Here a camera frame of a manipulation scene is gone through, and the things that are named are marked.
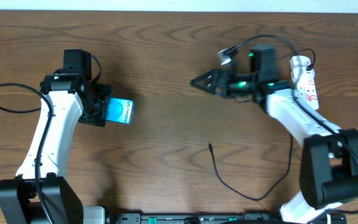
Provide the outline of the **Galaxy smartphone cyan screen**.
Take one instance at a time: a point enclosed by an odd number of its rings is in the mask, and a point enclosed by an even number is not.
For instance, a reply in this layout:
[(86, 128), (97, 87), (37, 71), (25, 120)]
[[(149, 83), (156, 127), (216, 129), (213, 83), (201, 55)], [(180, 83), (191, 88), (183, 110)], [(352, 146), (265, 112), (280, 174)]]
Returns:
[(130, 124), (134, 102), (132, 100), (110, 98), (106, 120), (109, 122)]

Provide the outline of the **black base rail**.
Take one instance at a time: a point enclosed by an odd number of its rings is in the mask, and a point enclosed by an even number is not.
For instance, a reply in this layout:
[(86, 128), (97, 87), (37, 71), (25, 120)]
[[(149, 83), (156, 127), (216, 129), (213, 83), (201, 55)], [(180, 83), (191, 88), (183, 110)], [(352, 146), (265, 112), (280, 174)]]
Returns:
[(220, 224), (220, 223), (288, 223), (274, 213), (244, 212), (242, 214), (115, 214), (116, 224)]

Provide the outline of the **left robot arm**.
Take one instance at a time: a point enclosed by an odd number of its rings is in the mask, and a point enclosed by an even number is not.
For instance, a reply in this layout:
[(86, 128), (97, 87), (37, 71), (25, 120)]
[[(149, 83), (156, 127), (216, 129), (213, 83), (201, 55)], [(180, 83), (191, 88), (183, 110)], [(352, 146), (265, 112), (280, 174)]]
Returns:
[(46, 75), (39, 90), (39, 122), (13, 179), (0, 180), (0, 208), (7, 223), (109, 223), (102, 206), (84, 206), (67, 182), (67, 164), (78, 123), (103, 127), (112, 86), (92, 77), (94, 55), (64, 51), (63, 67)]

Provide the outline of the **white power strip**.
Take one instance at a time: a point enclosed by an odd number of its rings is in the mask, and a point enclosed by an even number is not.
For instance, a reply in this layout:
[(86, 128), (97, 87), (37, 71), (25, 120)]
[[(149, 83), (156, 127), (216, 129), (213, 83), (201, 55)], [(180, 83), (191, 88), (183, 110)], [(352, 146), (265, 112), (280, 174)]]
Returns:
[[(308, 70), (313, 69), (311, 61), (308, 57), (302, 55), (293, 56), (290, 59), (291, 70), (295, 67), (308, 67)], [(313, 80), (302, 80), (294, 83), (300, 98), (304, 99), (314, 110), (319, 108), (318, 96), (316, 86)]]

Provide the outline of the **white USB charger adapter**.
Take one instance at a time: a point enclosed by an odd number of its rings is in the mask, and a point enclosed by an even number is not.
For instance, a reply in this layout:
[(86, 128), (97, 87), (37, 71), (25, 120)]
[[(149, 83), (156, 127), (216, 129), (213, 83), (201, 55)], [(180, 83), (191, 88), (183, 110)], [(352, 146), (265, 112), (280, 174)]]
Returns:
[(293, 83), (297, 83), (299, 80), (313, 80), (314, 76), (314, 69), (308, 70), (308, 67), (295, 67), (291, 71), (291, 79)]

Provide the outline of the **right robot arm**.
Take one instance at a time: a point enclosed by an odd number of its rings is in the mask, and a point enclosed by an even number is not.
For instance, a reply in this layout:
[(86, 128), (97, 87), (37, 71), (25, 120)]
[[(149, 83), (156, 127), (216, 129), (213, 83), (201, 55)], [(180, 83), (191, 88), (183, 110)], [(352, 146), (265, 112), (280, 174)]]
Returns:
[(256, 45), (249, 51), (250, 71), (237, 72), (237, 47), (219, 52), (221, 68), (200, 75), (191, 85), (225, 99), (244, 97), (259, 105), (290, 133), (303, 149), (300, 191), (278, 212), (282, 223), (336, 223), (343, 205), (358, 198), (358, 130), (342, 129), (318, 113), (310, 60), (293, 54), (291, 80), (280, 78), (275, 47)]

